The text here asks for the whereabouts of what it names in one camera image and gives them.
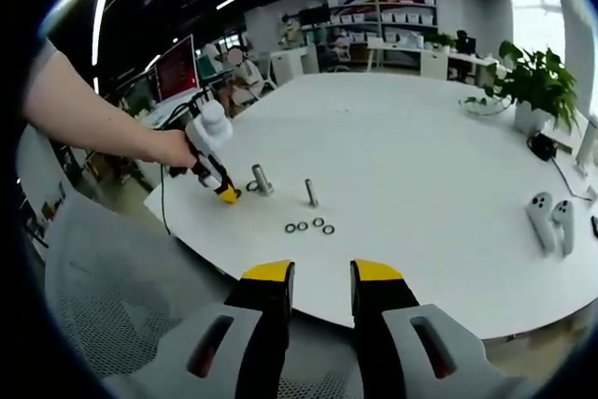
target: potted plant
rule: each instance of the potted plant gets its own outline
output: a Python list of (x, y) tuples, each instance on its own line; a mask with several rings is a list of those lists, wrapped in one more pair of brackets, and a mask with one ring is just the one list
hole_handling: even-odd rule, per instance
[(449, 52), (449, 49), (455, 46), (455, 38), (446, 33), (428, 33), (424, 35), (423, 40), (428, 44), (428, 48), (443, 49), (446, 52)]
[[(498, 77), (497, 64), (486, 67), (492, 85), (484, 86), (484, 92), (490, 99), (507, 100), (507, 107), (516, 106), (515, 128), (526, 135), (535, 135), (552, 116), (555, 128), (564, 123), (571, 132), (573, 124), (577, 124), (573, 90), (576, 80), (559, 55), (550, 49), (531, 53), (509, 41), (501, 44), (499, 54), (512, 68), (504, 77)], [(488, 100), (469, 97), (465, 103), (487, 105)]]

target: white controller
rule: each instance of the white controller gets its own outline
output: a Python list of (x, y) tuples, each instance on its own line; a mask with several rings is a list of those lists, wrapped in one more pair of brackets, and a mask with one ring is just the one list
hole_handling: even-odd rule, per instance
[(532, 198), (530, 204), (525, 208), (546, 254), (554, 252), (557, 248), (552, 222), (550, 221), (552, 203), (552, 195), (548, 192), (541, 192)]
[(569, 200), (561, 201), (554, 207), (551, 218), (562, 227), (562, 255), (568, 256), (573, 252), (575, 244), (573, 203)]

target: metal peg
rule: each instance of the metal peg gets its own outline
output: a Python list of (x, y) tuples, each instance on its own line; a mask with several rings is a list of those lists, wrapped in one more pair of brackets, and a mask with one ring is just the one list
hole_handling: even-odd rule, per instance
[(265, 177), (265, 173), (259, 164), (254, 165), (251, 168), (251, 171), (253, 172), (255, 180), (258, 182), (259, 193), (267, 196), (274, 191), (274, 187), (272, 187), (272, 184), (268, 181), (268, 178)]
[(307, 195), (309, 195), (309, 205), (312, 207), (318, 207), (318, 199), (314, 193), (314, 185), (311, 183), (311, 179), (306, 179)]

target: rubber o-ring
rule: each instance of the rubber o-ring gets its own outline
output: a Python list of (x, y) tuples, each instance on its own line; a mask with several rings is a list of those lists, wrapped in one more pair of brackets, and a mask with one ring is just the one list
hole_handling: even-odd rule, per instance
[(258, 190), (259, 187), (260, 187), (260, 185), (258, 184), (258, 181), (256, 179), (248, 182), (247, 186), (245, 186), (245, 188), (247, 189), (248, 192), (255, 192)]

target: red screen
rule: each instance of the red screen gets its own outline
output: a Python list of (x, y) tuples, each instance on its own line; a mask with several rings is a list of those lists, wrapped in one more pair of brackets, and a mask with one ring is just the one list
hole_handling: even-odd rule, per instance
[(192, 38), (186, 37), (156, 62), (160, 100), (197, 88)]

